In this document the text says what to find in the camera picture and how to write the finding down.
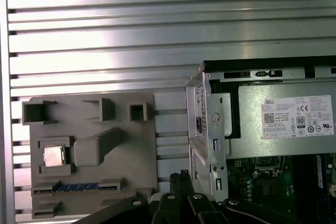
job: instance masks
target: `metal chassis frame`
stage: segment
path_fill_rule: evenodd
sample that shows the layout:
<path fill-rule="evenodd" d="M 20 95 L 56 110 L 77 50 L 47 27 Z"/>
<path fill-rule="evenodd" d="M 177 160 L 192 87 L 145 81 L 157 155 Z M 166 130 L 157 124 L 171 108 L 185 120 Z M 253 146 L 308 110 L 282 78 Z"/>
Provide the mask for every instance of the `metal chassis frame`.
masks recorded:
<path fill-rule="evenodd" d="M 8 8 L 7 0 L 1 0 L 0 6 L 0 41 L 1 41 L 1 76 L 2 76 L 2 117 L 3 138 L 1 138 L 0 153 L 0 222 L 15 223 L 14 201 L 14 170 L 13 170 L 13 142 L 12 142 L 12 113 L 11 86 L 9 71 L 9 41 L 8 41 Z"/>
<path fill-rule="evenodd" d="M 206 104 L 207 131 L 204 134 L 203 143 L 197 136 L 195 123 L 195 92 L 198 87 L 204 88 L 204 102 Z M 196 182 L 195 158 L 202 160 L 205 168 L 209 171 L 210 191 L 206 194 L 214 196 L 216 201 L 223 201 L 228 198 L 228 180 L 226 167 L 225 133 L 224 133 L 224 111 L 219 103 L 218 96 L 211 94 L 209 76 L 201 72 L 186 87 L 187 109 L 188 109 L 188 134 L 190 139 L 190 169 L 193 183 Z M 219 114 L 219 122 L 212 121 L 212 115 Z"/>

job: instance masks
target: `motherboard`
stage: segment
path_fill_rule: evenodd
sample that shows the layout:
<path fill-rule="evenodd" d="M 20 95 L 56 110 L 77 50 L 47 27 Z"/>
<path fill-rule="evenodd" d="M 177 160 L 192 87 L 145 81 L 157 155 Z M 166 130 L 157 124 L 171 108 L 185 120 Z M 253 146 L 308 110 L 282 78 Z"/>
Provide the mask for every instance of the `motherboard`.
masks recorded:
<path fill-rule="evenodd" d="M 292 157 L 257 157 L 227 161 L 228 179 L 240 197 L 296 218 Z"/>

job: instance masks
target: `processor chip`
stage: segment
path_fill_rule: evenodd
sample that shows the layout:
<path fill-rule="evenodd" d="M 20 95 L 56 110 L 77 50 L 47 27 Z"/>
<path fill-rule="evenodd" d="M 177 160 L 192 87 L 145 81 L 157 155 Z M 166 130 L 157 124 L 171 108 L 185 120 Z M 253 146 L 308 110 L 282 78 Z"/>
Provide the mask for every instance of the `processor chip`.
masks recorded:
<path fill-rule="evenodd" d="M 64 164 L 64 151 L 62 146 L 46 146 L 43 153 L 46 167 L 62 166 Z"/>

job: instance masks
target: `qr code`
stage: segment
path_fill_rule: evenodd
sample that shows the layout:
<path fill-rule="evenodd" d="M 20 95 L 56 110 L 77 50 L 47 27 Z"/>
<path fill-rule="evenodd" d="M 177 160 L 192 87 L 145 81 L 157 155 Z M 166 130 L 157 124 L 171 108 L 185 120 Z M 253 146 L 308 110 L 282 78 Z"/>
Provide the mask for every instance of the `qr code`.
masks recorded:
<path fill-rule="evenodd" d="M 274 113 L 264 114 L 265 123 L 274 123 Z"/>

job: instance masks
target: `warning label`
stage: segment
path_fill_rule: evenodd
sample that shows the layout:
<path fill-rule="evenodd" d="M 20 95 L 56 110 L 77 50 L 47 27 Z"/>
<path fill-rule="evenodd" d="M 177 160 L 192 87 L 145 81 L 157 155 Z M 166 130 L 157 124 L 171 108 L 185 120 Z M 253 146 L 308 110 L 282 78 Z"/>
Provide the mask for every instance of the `warning label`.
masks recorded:
<path fill-rule="evenodd" d="M 330 95 L 266 99 L 261 112 L 264 139 L 334 134 Z"/>

